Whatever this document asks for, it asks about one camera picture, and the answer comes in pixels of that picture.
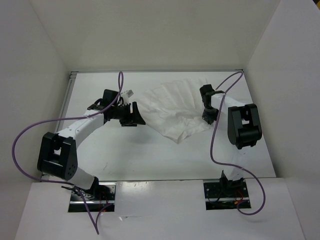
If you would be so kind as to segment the white skirt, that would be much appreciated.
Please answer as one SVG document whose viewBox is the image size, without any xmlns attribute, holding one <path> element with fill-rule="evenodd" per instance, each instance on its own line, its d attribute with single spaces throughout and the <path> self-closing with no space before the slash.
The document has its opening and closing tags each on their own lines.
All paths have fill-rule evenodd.
<svg viewBox="0 0 320 240">
<path fill-rule="evenodd" d="M 185 78 L 161 83 L 135 98 L 146 125 L 176 144 L 213 128 L 203 120 L 200 88 L 206 79 Z"/>
</svg>

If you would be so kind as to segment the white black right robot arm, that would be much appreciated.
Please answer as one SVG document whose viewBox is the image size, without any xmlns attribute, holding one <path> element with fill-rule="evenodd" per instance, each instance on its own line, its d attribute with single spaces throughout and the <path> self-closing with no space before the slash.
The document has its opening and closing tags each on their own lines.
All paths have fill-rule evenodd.
<svg viewBox="0 0 320 240">
<path fill-rule="evenodd" d="M 222 90 L 214 90 L 211 84 L 203 85 L 200 89 L 204 105 L 202 119 L 209 125 L 218 125 L 218 117 L 223 113 L 222 107 L 212 106 L 212 97 L 223 94 Z M 257 105 L 254 103 L 236 106 L 234 103 L 227 107 L 227 137 L 229 142 L 238 150 L 245 147 L 254 147 L 262 138 L 262 127 Z M 236 177 L 232 180 L 224 172 L 219 179 L 219 191 L 229 197 L 243 186 L 244 178 Z"/>
</svg>

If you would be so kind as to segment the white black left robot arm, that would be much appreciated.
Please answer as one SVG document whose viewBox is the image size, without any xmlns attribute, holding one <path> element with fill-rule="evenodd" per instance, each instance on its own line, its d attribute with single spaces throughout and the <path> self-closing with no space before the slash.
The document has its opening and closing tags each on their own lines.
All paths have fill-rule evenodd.
<svg viewBox="0 0 320 240">
<path fill-rule="evenodd" d="M 83 119 L 76 120 L 57 133 L 47 132 L 42 137 L 37 169 L 73 184 L 72 191 L 88 200 L 106 193 L 107 187 L 100 185 L 96 176 L 78 166 L 77 148 L 110 120 L 118 120 L 123 127 L 145 125 L 137 103 L 129 102 L 133 94 L 132 90 L 119 93 L 106 89 L 102 98 L 87 108 Z"/>
</svg>

